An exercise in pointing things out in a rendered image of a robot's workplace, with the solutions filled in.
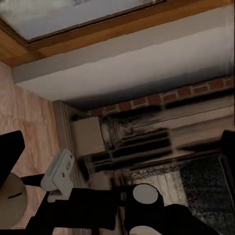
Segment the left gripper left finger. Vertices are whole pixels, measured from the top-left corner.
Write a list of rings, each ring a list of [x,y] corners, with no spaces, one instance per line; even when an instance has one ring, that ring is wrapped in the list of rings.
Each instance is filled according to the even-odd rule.
[[[0,188],[25,149],[20,130],[0,136]]]

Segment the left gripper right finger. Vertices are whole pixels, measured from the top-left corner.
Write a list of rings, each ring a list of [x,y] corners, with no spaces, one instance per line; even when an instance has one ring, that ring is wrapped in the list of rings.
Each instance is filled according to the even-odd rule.
[[[229,130],[223,132],[220,148],[235,168],[235,132]]]

